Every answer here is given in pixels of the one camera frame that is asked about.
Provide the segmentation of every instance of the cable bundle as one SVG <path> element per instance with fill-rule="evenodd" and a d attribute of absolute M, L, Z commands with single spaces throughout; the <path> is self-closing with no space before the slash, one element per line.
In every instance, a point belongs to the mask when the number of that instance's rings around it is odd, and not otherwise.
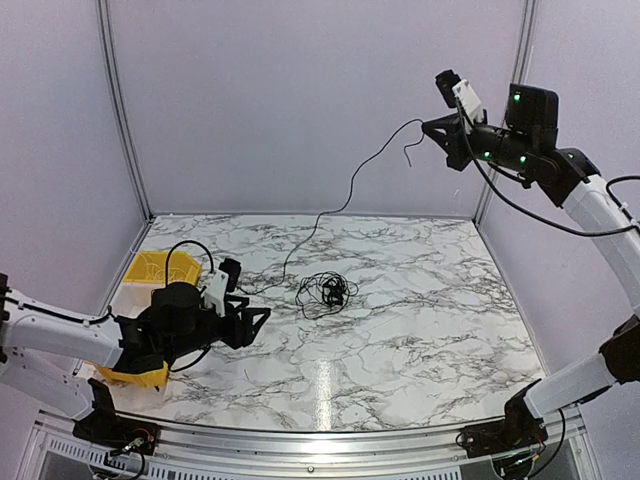
<path fill-rule="evenodd" d="M 317 320 L 341 312 L 358 286 L 336 272 L 321 272 L 305 277 L 296 294 L 296 305 L 307 320 Z"/>

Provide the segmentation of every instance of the vertical metal post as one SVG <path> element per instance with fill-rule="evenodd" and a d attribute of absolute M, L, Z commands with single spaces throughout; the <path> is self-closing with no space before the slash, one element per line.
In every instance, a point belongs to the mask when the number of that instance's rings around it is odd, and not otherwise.
<path fill-rule="evenodd" d="M 533 36 L 539 3 L 540 0 L 525 0 L 524 2 L 518 51 L 516 53 L 516 60 L 513 66 L 513 73 L 511 74 L 512 83 L 524 83 L 526 80 L 527 69 L 531 59 L 531 52 L 533 50 Z M 498 182 L 498 174 L 493 170 L 489 172 L 489 178 L 491 178 L 493 183 Z M 482 226 L 482 222 L 485 219 L 492 197 L 493 192 L 488 185 L 484 185 L 473 216 L 473 222 L 478 229 Z"/>
<path fill-rule="evenodd" d="M 107 75 L 107 84 L 111 103 L 113 105 L 113 113 L 115 115 L 116 126 L 120 143 L 122 144 L 122 152 L 127 164 L 127 170 L 131 178 L 133 190 L 136 196 L 140 213 L 145 221 L 153 218 L 149 199 L 142 181 L 142 172 L 140 163 L 136 154 L 129 120 L 124 105 L 124 97 L 122 95 L 122 87 L 120 85 L 120 77 L 118 76 L 118 66 L 116 62 L 115 48 L 113 45 L 113 30 L 111 28 L 111 13 L 108 0 L 96 0 L 96 10 L 98 13 L 98 32 L 100 35 L 100 43 L 102 46 L 102 55 L 105 63 L 105 72 Z"/>

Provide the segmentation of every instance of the white marble surface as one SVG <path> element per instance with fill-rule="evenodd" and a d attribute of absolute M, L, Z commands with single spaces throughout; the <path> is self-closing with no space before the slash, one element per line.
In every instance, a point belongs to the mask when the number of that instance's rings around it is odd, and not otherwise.
<path fill-rule="evenodd" d="M 281 278 L 286 254 L 313 223 L 311 216 L 160 217 L 140 250 L 198 240 L 216 261 L 241 261 L 241 285 L 254 291 Z M 197 247 L 185 251 L 208 272 Z M 307 320 L 293 302 L 298 283 L 327 270 L 356 282 L 360 293 L 340 314 Z M 252 346 L 216 344 L 161 392 L 116 385 L 116 407 L 243 428 L 394 429 L 499 415 L 513 393 L 543 375 L 467 221 L 323 218 L 291 259 L 284 285 L 252 304 L 273 309 Z"/>

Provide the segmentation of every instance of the robotic arm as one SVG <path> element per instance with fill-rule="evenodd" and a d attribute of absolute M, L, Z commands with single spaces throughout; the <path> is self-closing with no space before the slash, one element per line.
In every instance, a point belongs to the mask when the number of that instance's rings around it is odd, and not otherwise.
<path fill-rule="evenodd" d="M 597 353 L 518 392 L 506 403 L 504 420 L 463 429 L 461 446 L 473 458 L 534 445 L 536 437 L 546 440 L 544 415 L 590 401 L 616 383 L 640 380 L 640 229 L 609 195 L 600 172 L 580 150 L 556 148 L 554 92 L 512 84 L 507 128 L 498 128 L 487 124 L 467 80 L 448 70 L 436 77 L 436 84 L 458 113 L 425 122 L 422 131 L 447 153 L 447 165 L 462 171 L 473 162 L 480 169 L 480 159 L 525 188 L 537 183 L 554 205 L 588 232 L 582 236 L 593 239 L 634 312 Z"/>
<path fill-rule="evenodd" d="M 106 385 L 76 379 L 30 350 L 81 358 L 115 372 L 140 374 L 169 366 L 195 350 L 222 341 L 233 349 L 253 343 L 271 314 L 232 295 L 240 264 L 225 259 L 201 293 L 174 282 L 154 290 L 137 318 L 79 315 L 45 305 L 9 288 L 0 274 L 0 382 L 51 405 L 75 420 L 78 438 L 122 448 L 156 436 L 157 426 L 118 417 Z M 137 448 L 153 453 L 153 441 Z"/>

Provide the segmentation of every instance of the yellow basket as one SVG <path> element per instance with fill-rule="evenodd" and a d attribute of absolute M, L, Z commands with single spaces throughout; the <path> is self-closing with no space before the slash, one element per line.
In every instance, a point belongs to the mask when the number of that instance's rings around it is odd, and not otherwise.
<path fill-rule="evenodd" d="M 164 285 L 167 252 L 139 252 L 124 277 L 123 283 Z M 169 283 L 198 283 L 202 266 L 184 252 L 173 252 L 169 264 Z"/>
<path fill-rule="evenodd" d="M 169 377 L 169 366 L 167 362 L 164 362 L 163 368 L 160 370 L 153 370 L 152 372 L 140 373 L 137 375 L 130 373 L 114 372 L 110 368 L 94 365 L 96 370 L 100 372 L 107 382 L 126 382 L 133 383 L 143 388 L 147 387 L 164 387 L 167 384 Z"/>

